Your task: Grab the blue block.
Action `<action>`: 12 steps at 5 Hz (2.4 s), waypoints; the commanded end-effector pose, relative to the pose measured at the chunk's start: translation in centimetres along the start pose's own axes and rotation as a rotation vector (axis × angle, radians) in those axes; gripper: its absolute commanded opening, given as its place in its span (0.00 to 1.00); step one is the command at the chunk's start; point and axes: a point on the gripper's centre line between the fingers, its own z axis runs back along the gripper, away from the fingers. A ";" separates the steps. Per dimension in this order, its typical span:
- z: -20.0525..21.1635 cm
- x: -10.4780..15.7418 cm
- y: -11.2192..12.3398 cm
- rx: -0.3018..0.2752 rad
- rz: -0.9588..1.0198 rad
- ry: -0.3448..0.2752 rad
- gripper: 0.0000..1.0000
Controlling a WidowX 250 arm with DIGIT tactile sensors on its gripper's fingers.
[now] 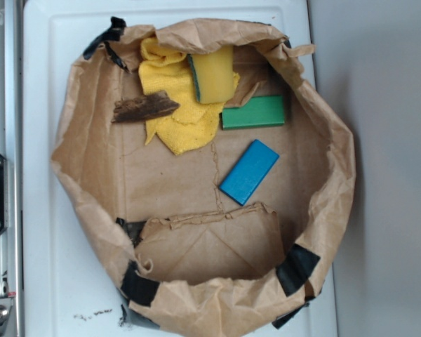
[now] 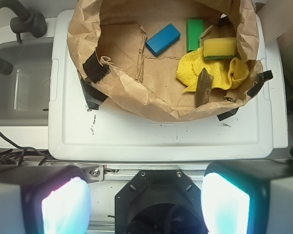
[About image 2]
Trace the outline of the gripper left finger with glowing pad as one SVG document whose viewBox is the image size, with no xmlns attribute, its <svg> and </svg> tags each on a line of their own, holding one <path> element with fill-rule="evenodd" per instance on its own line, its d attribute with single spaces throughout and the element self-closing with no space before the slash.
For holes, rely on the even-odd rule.
<svg viewBox="0 0 293 234">
<path fill-rule="evenodd" d="M 91 192 L 77 166 L 0 166 L 0 234 L 85 234 Z"/>
</svg>

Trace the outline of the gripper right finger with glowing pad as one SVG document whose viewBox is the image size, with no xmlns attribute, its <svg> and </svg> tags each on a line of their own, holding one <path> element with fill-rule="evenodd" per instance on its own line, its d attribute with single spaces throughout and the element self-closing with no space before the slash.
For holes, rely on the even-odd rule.
<svg viewBox="0 0 293 234">
<path fill-rule="evenodd" d="M 209 163 L 201 206 L 210 234 L 293 234 L 293 159 Z"/>
</svg>

